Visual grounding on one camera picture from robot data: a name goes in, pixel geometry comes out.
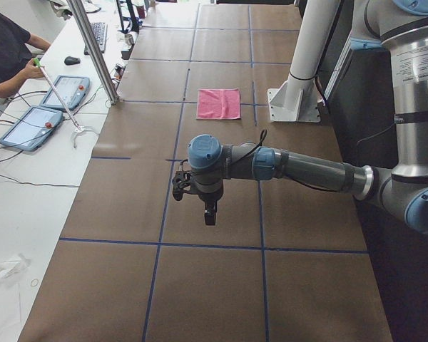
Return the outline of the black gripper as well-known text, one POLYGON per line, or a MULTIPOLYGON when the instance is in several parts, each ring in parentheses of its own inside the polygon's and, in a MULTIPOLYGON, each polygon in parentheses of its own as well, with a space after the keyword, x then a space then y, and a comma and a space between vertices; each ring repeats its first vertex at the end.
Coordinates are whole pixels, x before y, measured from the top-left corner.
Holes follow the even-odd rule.
POLYGON ((195 167, 184 159, 172 179, 173 197, 181 201, 184 194, 197 195, 204 203, 206 225, 215 225, 217 201, 223 196, 223 166, 220 161, 207 167, 195 167))

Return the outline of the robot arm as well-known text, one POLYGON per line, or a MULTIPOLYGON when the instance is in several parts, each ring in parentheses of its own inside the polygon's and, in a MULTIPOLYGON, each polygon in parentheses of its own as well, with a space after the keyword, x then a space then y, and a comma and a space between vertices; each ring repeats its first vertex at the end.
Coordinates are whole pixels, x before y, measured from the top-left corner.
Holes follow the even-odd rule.
POLYGON ((371 202, 428 235, 428 1, 356 1, 353 48, 390 52, 398 162, 392 169, 355 167, 265 147, 222 145, 199 135, 188 145, 190 170, 179 169, 173 197, 197 195, 207 225, 216 221, 226 179, 289 178, 328 192, 347 192, 371 202))

